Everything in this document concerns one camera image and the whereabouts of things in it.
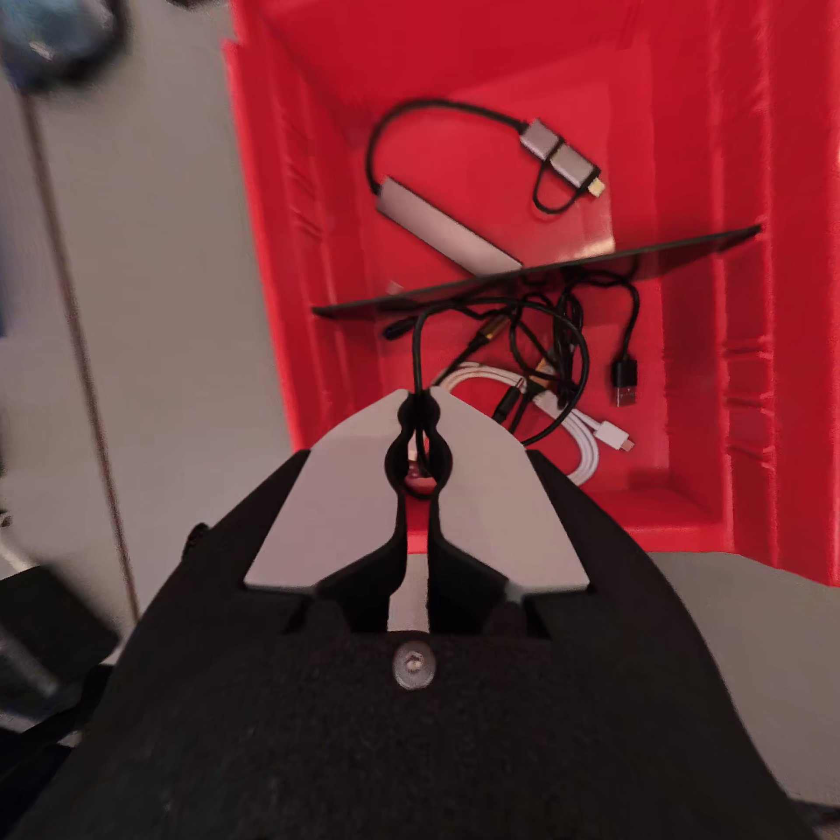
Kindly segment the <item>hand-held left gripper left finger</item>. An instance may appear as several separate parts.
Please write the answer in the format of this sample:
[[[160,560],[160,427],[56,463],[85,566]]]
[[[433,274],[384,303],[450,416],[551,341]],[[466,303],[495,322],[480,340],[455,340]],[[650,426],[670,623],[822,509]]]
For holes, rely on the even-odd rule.
[[[306,452],[245,588],[336,602],[355,632],[386,628],[407,562],[407,444],[413,394],[399,389]]]

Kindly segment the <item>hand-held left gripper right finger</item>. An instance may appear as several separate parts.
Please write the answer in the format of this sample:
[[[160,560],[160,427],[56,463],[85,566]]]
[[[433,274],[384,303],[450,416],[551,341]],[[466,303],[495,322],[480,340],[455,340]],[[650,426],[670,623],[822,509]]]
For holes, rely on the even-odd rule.
[[[439,634],[478,634],[505,603],[586,592],[591,580],[529,452],[441,387],[423,395],[436,488],[427,611]]]

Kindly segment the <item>grey USB hub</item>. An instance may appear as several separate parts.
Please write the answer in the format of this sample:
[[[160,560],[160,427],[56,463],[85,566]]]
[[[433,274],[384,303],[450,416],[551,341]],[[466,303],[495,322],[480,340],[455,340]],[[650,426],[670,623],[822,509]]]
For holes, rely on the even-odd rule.
[[[462,112],[513,130],[521,147],[540,163],[531,200],[544,216],[563,215],[583,197],[598,198],[606,190],[602,169],[539,119],[527,122],[491,108],[446,98],[414,98],[397,103],[379,119],[366,146],[364,174],[376,198],[376,210],[473,277],[519,272],[523,265],[399,181],[386,177],[379,182],[375,177],[375,153],[385,131],[396,120],[422,110]],[[548,172],[570,188],[570,198],[561,206],[549,206],[540,198],[541,183]]]

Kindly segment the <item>red plastic bin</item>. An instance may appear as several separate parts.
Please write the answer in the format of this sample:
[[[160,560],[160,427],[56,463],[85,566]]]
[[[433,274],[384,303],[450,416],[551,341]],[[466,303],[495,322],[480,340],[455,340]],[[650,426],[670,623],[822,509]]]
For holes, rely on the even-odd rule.
[[[540,119],[605,192],[551,218],[513,129],[415,112],[375,156],[525,266],[752,228],[648,258],[636,402],[621,290],[582,289],[585,411],[636,445],[587,491],[653,551],[732,551],[838,585],[838,2],[231,2],[224,47],[293,450],[412,387],[408,338],[325,308],[464,273],[375,210],[399,102]]]

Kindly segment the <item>black bin divider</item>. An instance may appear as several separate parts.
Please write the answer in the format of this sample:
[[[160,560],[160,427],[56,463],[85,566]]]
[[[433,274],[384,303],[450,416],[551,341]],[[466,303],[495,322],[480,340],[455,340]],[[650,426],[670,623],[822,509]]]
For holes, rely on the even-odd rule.
[[[630,275],[631,280],[647,280],[661,277],[703,257],[739,246],[754,239],[761,232],[762,226],[756,224],[663,244],[614,250],[587,258],[567,259],[499,275],[471,277],[394,295],[313,307],[311,313],[320,318],[339,320],[404,318],[440,302],[475,306],[480,298],[496,295],[517,296],[527,291],[551,291],[562,285],[564,280],[570,279],[577,270],[609,271],[622,276]]]

